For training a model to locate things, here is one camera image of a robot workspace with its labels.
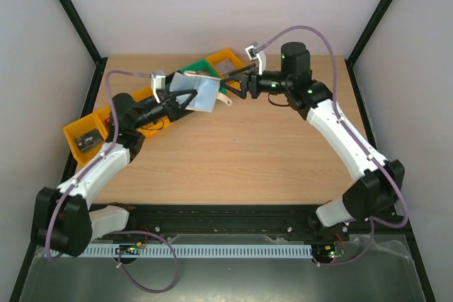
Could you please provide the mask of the beige card holder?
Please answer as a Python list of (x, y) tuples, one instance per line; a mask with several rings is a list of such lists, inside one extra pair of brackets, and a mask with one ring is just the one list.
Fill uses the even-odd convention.
[(176, 72), (169, 90), (195, 89), (197, 95), (187, 106), (187, 110), (212, 112), (218, 102), (232, 106), (230, 97), (220, 92), (220, 78), (197, 74), (193, 71)]

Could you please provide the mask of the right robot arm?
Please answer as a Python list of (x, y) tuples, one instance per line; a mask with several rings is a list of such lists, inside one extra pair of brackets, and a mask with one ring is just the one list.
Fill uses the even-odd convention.
[(371, 219), (391, 228), (377, 213), (402, 200), (404, 166), (389, 161), (378, 152), (350, 123), (328, 87), (312, 78), (311, 55), (302, 42), (281, 46), (280, 70), (265, 68), (265, 54), (251, 45), (246, 49), (251, 65), (229, 72), (221, 86), (240, 98), (257, 98), (262, 93), (283, 94), (287, 104), (314, 127), (330, 144), (347, 168), (353, 185), (337, 200), (316, 209), (309, 222), (310, 234), (319, 240), (333, 232), (342, 222)]

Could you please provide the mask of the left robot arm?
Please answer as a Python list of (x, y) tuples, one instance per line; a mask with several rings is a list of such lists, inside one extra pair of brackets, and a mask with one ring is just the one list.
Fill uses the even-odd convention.
[(45, 248), (48, 258), (79, 256), (96, 239), (123, 230), (130, 213), (109, 205), (91, 211), (101, 190), (135, 159), (144, 143), (139, 128), (167, 117), (179, 118), (197, 95), (195, 90), (163, 90), (163, 99), (136, 101), (127, 93), (110, 97), (108, 138), (78, 173), (56, 188), (44, 187), (35, 200), (31, 239)]

